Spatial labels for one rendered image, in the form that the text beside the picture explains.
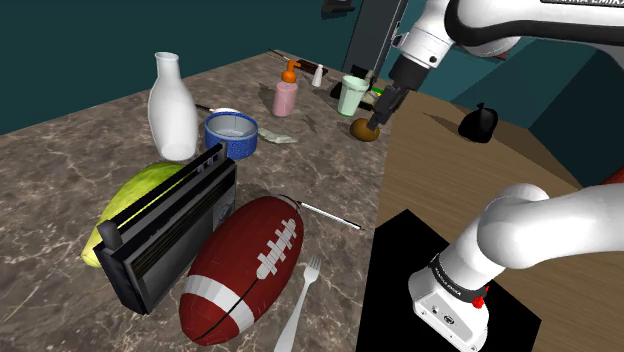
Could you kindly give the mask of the black portable radio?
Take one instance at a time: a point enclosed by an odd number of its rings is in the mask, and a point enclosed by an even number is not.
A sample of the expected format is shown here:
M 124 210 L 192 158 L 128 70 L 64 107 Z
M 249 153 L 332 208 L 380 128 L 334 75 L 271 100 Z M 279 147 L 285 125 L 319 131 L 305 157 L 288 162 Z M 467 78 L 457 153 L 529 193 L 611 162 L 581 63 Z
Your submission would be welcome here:
M 149 314 L 235 208 L 236 164 L 218 142 L 116 216 L 94 247 L 120 302 Z

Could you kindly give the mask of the dark brown flat stick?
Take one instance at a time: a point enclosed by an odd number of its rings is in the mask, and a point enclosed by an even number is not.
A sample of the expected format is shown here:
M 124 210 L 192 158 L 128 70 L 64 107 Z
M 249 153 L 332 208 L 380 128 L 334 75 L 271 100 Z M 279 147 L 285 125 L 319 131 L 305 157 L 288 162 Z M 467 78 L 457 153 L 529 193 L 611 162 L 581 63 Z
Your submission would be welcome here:
M 270 49 L 270 52 L 274 53 L 277 57 L 280 57 L 281 59 L 284 59 L 285 61 L 288 61 L 289 58 L 284 56 L 283 54 L 281 54 L 280 52 L 274 50 L 274 49 Z M 309 74 L 314 75 L 317 71 L 317 69 L 319 68 L 319 65 L 313 62 L 310 62 L 308 60 L 305 59 L 298 59 L 297 60 L 298 66 L 297 68 L 307 72 Z

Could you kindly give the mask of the black handled white spoon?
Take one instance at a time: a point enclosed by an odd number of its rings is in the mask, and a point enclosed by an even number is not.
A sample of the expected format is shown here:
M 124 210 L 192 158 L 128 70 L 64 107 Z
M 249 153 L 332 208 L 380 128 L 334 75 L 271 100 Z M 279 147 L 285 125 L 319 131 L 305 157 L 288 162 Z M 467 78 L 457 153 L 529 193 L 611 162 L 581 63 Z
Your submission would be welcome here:
M 238 110 L 232 108 L 210 108 L 201 104 L 195 104 L 195 107 L 199 110 L 208 112 L 210 114 L 228 112 L 228 113 L 239 113 Z

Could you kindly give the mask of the pale green cup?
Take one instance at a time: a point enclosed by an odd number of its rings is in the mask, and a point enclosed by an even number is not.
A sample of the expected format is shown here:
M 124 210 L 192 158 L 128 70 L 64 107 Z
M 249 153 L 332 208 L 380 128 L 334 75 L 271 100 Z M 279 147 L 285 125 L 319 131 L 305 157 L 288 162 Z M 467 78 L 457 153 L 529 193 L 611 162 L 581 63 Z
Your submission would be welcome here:
M 343 116 L 353 116 L 362 97 L 369 88 L 369 82 L 352 75 L 342 78 L 342 88 L 337 111 Z

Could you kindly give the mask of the white ceramic vase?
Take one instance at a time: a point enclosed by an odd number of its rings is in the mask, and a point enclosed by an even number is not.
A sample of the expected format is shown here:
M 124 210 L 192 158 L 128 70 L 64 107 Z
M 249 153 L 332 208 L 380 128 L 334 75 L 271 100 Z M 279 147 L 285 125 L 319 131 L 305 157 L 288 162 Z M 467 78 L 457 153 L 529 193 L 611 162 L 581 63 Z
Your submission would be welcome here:
M 194 156 L 199 136 L 194 99 L 184 84 L 179 56 L 155 54 L 157 78 L 148 98 L 148 121 L 159 154 L 166 160 Z

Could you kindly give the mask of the black robot stand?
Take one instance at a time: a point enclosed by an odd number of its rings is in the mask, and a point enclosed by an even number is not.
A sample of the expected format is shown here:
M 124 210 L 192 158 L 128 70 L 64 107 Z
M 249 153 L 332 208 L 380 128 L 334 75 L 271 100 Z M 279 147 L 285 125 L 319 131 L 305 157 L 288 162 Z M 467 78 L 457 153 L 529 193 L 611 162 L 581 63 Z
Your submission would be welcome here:
M 406 209 L 375 229 L 355 352 L 459 352 L 413 311 L 408 279 L 448 242 Z M 532 352 L 541 319 L 489 283 L 488 336 L 479 352 Z

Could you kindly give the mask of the blue bowl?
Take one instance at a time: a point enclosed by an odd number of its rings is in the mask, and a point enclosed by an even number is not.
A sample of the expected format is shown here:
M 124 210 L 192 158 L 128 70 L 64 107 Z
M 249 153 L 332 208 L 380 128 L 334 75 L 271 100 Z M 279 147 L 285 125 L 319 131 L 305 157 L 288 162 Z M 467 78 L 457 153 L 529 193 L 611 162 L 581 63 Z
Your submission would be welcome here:
M 204 121 L 204 144 L 207 149 L 219 142 L 227 143 L 227 156 L 240 160 L 251 156 L 257 148 L 258 124 L 238 111 L 220 111 Z

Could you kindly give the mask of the brown kiwi fruit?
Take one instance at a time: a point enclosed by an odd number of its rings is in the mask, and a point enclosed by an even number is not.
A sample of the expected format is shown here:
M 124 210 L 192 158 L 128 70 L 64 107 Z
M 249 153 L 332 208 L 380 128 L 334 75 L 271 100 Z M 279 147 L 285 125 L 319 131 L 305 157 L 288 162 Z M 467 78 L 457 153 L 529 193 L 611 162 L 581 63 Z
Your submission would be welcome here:
M 350 134 L 363 142 L 375 141 L 380 135 L 380 129 L 376 127 L 371 130 L 368 127 L 368 120 L 365 118 L 358 118 L 350 125 Z

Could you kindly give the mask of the pink soap dispenser orange pump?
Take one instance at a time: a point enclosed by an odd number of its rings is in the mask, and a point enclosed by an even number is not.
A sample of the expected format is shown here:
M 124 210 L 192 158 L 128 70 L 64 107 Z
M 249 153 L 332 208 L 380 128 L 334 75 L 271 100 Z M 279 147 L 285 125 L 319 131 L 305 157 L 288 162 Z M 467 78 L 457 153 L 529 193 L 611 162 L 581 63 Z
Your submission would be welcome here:
M 287 117 L 294 111 L 298 92 L 294 69 L 300 66 L 301 64 L 295 60 L 289 60 L 287 68 L 281 73 L 281 81 L 276 85 L 272 107 L 272 114 L 276 117 Z

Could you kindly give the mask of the silver black pen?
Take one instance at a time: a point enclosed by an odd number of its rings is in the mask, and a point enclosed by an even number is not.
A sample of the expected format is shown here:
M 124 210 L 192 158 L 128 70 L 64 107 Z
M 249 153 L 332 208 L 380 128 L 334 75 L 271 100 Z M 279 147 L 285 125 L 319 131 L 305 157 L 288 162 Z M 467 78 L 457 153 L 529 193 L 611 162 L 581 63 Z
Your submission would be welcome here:
M 356 229 L 356 230 L 364 230 L 364 228 L 363 228 L 361 225 L 359 225 L 359 224 L 356 224 L 356 223 L 354 223 L 354 222 L 351 222 L 351 221 L 349 221 L 349 220 L 346 220 L 346 219 L 344 219 L 344 218 L 341 218 L 341 217 L 339 217 L 339 216 L 336 216 L 336 215 L 334 215 L 334 214 L 331 214 L 331 213 L 329 213 L 329 212 L 326 212 L 326 211 L 324 211 L 324 210 L 322 210 L 322 209 L 319 209 L 319 208 L 317 208 L 317 207 L 314 207 L 314 206 L 312 206 L 312 205 L 310 205 L 310 204 L 307 204 L 307 203 L 305 203 L 305 202 L 302 202 L 302 201 L 296 201 L 296 203 L 297 203 L 298 205 L 300 205 L 300 206 L 302 206 L 302 207 L 304 207 L 304 208 L 308 209 L 308 210 L 311 210 L 311 211 L 313 211 L 313 212 L 315 212 L 315 213 L 317 213 L 317 214 L 320 214 L 320 215 L 322 215 L 322 216 L 325 216 L 325 217 L 327 217 L 327 218 L 330 218 L 330 219 L 332 219 L 332 220 L 334 220 L 334 221 L 337 221 L 337 222 L 339 222 L 339 223 L 341 223 L 341 224 L 347 225 L 347 226 L 349 226 L 349 227 L 351 227 L 351 228 L 354 228 L 354 229 Z

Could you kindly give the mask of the silver fork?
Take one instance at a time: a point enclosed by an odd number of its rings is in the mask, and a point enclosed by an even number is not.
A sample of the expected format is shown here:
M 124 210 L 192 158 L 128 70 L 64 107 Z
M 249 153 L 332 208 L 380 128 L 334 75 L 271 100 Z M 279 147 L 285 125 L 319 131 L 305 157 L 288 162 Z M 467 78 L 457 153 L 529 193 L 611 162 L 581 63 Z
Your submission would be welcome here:
M 286 325 L 284 326 L 274 348 L 273 352 L 292 352 L 298 322 L 300 319 L 303 303 L 307 295 L 309 286 L 314 283 L 319 276 L 321 268 L 321 258 L 318 255 L 314 255 L 306 265 L 303 272 L 304 285 L 297 300 L 297 303 L 289 317 Z

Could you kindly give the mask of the dark grey tall cabinet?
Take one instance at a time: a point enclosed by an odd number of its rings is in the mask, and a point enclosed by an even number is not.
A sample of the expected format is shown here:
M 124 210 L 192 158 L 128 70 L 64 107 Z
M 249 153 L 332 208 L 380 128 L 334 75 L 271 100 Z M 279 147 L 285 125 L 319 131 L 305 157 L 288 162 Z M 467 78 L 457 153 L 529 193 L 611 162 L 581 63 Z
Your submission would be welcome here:
M 379 75 L 407 4 L 408 0 L 362 0 L 343 72 L 357 66 Z

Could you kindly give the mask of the black pear shaped object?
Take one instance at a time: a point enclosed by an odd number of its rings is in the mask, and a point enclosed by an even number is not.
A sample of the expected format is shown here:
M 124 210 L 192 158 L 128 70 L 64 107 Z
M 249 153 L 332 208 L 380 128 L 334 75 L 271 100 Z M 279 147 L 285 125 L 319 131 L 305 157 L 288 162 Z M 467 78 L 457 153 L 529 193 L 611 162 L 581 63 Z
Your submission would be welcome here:
M 488 143 L 498 122 L 498 113 L 492 108 L 486 108 L 481 102 L 477 104 L 476 110 L 464 117 L 458 126 L 458 133 L 472 142 Z

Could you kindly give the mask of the red american football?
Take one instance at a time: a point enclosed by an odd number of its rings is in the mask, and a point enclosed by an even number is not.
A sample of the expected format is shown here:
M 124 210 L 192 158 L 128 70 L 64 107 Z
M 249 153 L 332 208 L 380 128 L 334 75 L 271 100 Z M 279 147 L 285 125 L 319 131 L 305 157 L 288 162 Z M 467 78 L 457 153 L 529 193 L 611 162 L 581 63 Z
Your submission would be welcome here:
M 183 290 L 183 333 L 202 345 L 225 343 L 273 305 L 296 266 L 304 239 L 300 205 L 284 195 L 252 200 L 204 243 Z

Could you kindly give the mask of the crumpled grey green cloth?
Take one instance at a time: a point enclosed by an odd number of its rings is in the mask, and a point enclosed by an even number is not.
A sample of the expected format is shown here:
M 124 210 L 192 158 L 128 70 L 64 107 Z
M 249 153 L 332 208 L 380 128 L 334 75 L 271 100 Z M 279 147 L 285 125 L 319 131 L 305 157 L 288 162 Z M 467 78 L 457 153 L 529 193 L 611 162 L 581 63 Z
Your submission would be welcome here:
M 291 136 L 274 133 L 262 127 L 258 129 L 258 134 L 266 141 L 274 144 L 292 144 L 298 142 L 297 139 Z

